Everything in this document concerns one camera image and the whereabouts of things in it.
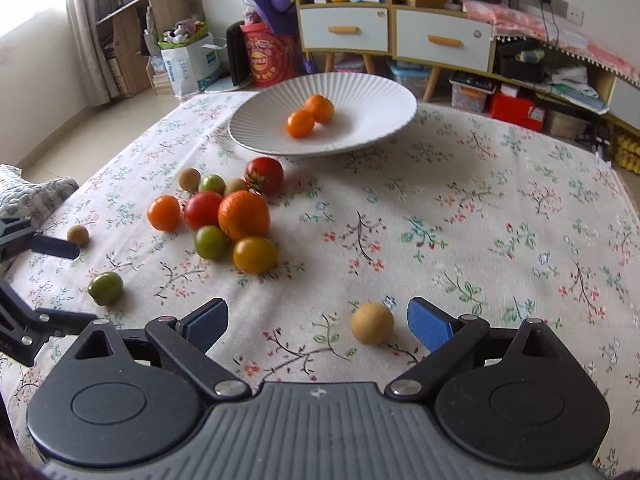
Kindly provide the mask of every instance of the red box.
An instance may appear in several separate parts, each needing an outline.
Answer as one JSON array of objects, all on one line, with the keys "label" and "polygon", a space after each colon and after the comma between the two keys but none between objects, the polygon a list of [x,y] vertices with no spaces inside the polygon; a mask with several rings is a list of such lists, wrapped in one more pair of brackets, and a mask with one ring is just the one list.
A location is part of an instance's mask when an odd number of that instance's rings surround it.
[{"label": "red box", "polygon": [[530,99],[523,97],[510,97],[501,92],[496,92],[491,99],[489,110],[492,119],[517,124],[523,128],[539,132],[545,122],[546,111],[537,107]]}]

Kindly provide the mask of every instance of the ribbed white plate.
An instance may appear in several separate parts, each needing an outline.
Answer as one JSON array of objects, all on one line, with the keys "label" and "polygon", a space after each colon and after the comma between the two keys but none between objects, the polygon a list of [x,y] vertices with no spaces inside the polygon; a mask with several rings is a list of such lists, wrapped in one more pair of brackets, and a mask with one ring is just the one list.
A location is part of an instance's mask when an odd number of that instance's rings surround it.
[{"label": "ribbed white plate", "polygon": [[[328,124],[316,124],[305,139],[285,128],[287,117],[320,94],[335,106]],[[231,138],[267,155],[329,155],[361,148],[390,136],[415,115],[418,104],[402,85],[383,77],[327,72],[283,81],[256,94],[229,121]]]}]

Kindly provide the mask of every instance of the metal screw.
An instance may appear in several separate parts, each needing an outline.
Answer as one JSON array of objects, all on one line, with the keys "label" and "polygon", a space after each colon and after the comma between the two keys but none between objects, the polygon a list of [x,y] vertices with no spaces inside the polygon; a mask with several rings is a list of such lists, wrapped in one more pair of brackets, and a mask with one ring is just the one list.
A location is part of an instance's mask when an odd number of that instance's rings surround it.
[{"label": "metal screw", "polygon": [[410,396],[420,393],[422,385],[413,379],[398,379],[391,383],[391,391],[397,396]]},{"label": "metal screw", "polygon": [[222,397],[236,397],[245,392],[246,385],[238,380],[220,381],[213,390]]}]

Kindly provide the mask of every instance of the white bag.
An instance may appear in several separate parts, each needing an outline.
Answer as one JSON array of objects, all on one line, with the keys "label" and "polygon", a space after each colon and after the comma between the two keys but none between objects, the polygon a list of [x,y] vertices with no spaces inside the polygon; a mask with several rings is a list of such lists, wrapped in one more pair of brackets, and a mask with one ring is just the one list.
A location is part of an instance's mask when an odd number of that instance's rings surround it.
[{"label": "white bag", "polygon": [[220,47],[213,44],[209,33],[188,46],[162,50],[174,94],[184,97],[203,91],[220,77]]}]

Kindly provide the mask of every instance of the cabinet leg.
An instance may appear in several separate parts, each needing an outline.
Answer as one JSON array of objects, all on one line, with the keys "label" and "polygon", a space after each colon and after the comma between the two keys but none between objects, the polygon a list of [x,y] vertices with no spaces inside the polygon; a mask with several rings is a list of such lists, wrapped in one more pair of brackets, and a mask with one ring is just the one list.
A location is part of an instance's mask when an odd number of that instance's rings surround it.
[{"label": "cabinet leg", "polygon": [[429,80],[427,81],[427,88],[424,89],[424,96],[422,97],[425,103],[431,101],[433,91],[436,89],[438,78],[440,77],[440,70],[441,68],[439,66],[431,67],[431,74],[429,75]]},{"label": "cabinet leg", "polygon": [[362,60],[364,61],[364,68],[367,70],[367,74],[376,75],[376,67],[373,65],[371,54],[362,54]]},{"label": "cabinet leg", "polygon": [[334,60],[335,60],[335,52],[327,52],[326,59],[324,60],[324,71],[325,72],[333,72],[334,71]]}]

